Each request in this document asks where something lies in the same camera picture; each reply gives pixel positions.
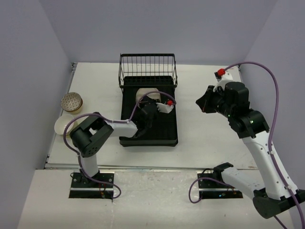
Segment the large cream bowl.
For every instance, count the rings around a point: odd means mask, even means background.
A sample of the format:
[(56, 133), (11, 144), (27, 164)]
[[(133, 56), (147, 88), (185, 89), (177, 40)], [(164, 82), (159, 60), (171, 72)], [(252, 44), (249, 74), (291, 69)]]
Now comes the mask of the large cream bowl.
[(161, 95), (158, 93), (158, 89), (157, 88), (139, 88), (136, 92), (136, 96), (135, 96), (135, 101), (138, 102), (145, 94), (147, 94), (146, 96), (148, 96), (150, 99), (154, 99), (157, 102), (161, 101)]

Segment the beige floral bowl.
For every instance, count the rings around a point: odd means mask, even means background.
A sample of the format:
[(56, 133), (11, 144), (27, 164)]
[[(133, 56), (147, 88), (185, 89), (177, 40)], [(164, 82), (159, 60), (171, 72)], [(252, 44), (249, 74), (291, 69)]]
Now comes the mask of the beige floral bowl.
[(72, 115), (76, 115), (76, 114), (79, 114), (82, 111), (82, 109), (83, 109), (83, 105), (79, 106), (76, 110), (73, 110), (70, 113)]

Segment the blue patterned bowl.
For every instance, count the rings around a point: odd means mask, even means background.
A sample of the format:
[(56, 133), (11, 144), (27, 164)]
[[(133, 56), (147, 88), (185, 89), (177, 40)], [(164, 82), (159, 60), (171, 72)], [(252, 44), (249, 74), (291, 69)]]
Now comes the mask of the blue patterned bowl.
[(61, 99), (61, 108), (66, 112), (74, 112), (83, 104), (82, 97), (76, 92), (65, 94)]

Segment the beige bowl with leaf print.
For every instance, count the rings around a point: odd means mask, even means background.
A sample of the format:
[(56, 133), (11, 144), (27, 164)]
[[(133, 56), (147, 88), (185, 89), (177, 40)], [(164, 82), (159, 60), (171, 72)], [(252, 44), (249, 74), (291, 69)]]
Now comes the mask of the beige bowl with leaf print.
[[(63, 135), (64, 129), (67, 126), (67, 124), (73, 119), (73, 115), (71, 114), (63, 114), (61, 117), (59, 117), (54, 125), (54, 131), (57, 135)], [(73, 124), (69, 126), (66, 132), (66, 136), (70, 135), (70, 132), (73, 128), (75, 128), (78, 125), (77, 121), (75, 121)]]

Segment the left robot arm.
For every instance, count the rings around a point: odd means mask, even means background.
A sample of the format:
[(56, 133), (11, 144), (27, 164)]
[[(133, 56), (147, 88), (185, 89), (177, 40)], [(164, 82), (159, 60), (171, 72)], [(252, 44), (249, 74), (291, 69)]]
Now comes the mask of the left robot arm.
[(73, 145), (79, 151), (80, 168), (83, 170), (82, 182), (88, 187), (95, 187), (99, 182), (97, 152), (110, 137), (139, 138), (153, 125), (159, 109), (154, 100), (145, 97), (136, 106), (131, 121), (115, 120), (107, 122), (101, 114), (95, 112), (70, 132)]

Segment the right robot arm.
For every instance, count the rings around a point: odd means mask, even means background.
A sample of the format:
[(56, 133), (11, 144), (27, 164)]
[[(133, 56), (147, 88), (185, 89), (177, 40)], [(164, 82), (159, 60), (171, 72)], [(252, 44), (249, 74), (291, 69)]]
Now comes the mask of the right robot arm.
[(213, 168), (213, 183), (217, 187), (232, 186), (248, 196), (265, 219), (301, 204), (304, 190), (289, 178), (275, 147), (268, 142), (270, 130), (263, 116), (250, 108), (249, 90), (243, 83), (229, 82), (224, 88), (208, 86), (205, 94), (196, 101), (201, 111), (219, 113), (227, 118), (251, 153), (263, 182), (250, 179), (232, 164), (223, 163)]

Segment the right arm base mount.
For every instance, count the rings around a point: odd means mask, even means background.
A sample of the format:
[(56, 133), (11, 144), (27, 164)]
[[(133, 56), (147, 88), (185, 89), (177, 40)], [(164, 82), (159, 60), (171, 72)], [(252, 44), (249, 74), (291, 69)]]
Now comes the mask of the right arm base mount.
[[(198, 172), (197, 177), (213, 178), (213, 171), (206, 168), (203, 172)], [(243, 198), (243, 194), (238, 189), (229, 188), (228, 186), (207, 179), (200, 179), (198, 181), (198, 188), (201, 199)]]

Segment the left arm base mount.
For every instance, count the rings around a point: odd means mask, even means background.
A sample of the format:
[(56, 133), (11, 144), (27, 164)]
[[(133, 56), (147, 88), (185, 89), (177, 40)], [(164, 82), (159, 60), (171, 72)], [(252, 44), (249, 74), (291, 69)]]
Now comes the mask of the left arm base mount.
[(73, 172), (70, 177), (69, 198), (113, 199), (113, 185), (95, 183), (86, 178), (81, 172)]

